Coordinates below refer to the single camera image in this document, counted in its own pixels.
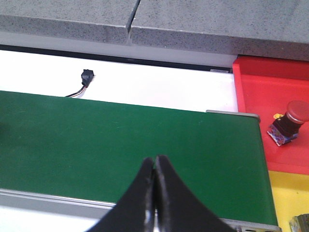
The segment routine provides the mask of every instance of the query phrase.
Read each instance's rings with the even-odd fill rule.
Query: black connector
[[[94,73],[92,70],[84,69],[82,73],[82,84],[83,86],[88,87],[90,82],[92,81],[92,78],[94,76]]]

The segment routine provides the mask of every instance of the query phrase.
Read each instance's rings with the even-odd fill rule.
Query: cable
[[[76,97],[76,96],[80,95],[82,92],[84,92],[85,89],[86,89],[86,86],[83,86],[83,87],[82,87],[80,90],[78,90],[76,93],[72,93],[72,94],[70,94],[70,95],[68,95],[68,96],[66,96],[66,97],[68,97],[68,98]]]
[[[89,70],[89,69],[84,69],[83,73],[82,73],[82,84],[83,84],[83,87],[77,91],[76,93],[72,93],[66,97],[68,98],[72,98],[72,97],[76,97],[78,95],[80,95],[81,93],[83,93],[86,88],[89,86],[90,82],[92,81],[94,77],[94,73],[92,70]]]

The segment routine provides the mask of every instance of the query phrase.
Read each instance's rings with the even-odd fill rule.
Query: yellow surface
[[[293,216],[309,214],[309,175],[269,171],[279,226],[290,232]]]

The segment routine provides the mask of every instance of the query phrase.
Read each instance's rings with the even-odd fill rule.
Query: speckled gray surface
[[[0,31],[127,43],[138,0],[0,0]]]
[[[141,0],[134,44],[309,60],[307,0]]]

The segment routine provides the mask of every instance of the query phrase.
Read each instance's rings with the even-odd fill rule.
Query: red tray
[[[309,62],[239,57],[233,64],[239,112],[261,117],[261,134],[269,170],[309,174],[309,122],[299,137],[278,147],[267,134],[274,114],[284,114],[288,102],[309,102]]]

